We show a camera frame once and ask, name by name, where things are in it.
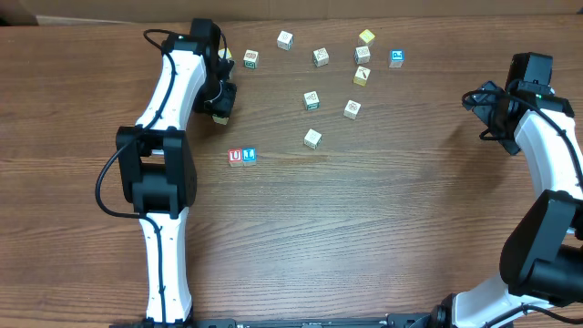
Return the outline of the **green letter R block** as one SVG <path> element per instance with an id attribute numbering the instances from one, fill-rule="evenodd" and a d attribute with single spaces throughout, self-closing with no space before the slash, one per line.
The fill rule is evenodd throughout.
<path id="1" fill-rule="evenodd" d="M 229 121 L 228 118 L 219 117 L 219 116 L 216 116 L 216 115 L 213 115 L 212 118 L 213 118 L 213 121 L 215 123 L 221 124 L 221 125 L 227 125 L 228 124 L 228 121 Z"/>

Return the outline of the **red letter U block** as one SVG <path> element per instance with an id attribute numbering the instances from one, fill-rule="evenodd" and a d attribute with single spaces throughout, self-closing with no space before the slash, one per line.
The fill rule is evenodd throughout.
<path id="1" fill-rule="evenodd" d="M 231 167 L 240 167 L 243 165 L 242 149 L 228 150 L 228 163 Z"/>

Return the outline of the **blue letter wooden block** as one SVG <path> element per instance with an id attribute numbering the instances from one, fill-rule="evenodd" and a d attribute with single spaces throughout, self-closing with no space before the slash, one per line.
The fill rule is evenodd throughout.
<path id="1" fill-rule="evenodd" d="M 242 149 L 242 162 L 244 166 L 253 166 L 257 163 L 257 153 L 255 148 Z"/>

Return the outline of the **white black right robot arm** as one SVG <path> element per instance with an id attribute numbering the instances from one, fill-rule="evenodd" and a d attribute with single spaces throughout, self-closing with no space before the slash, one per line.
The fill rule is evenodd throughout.
<path id="1" fill-rule="evenodd" d="M 564 242 L 582 237 L 582 152 L 574 110 L 550 86 L 552 66 L 552 56 L 518 53 L 504 87 L 488 81 L 462 96 L 486 125 L 482 140 L 525 155 L 536 196 L 506 240 L 497 275 L 429 314 L 389 314 L 387 326 L 510 327 L 530 313 L 582 323 L 553 311 L 582 301 L 582 250 Z"/>

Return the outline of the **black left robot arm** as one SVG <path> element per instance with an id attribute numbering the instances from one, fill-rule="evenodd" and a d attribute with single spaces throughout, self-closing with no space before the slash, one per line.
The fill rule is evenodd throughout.
<path id="1" fill-rule="evenodd" d="M 151 100 L 134 126 L 118 129 L 114 159 L 147 248 L 149 297 L 141 326 L 191 327 L 185 234 L 197 173 L 186 129 L 193 113 L 227 122 L 237 88 L 229 81 L 233 62 L 219 53 L 225 37 L 211 20 L 195 18 L 187 34 L 166 36 L 158 45 L 162 70 Z"/>

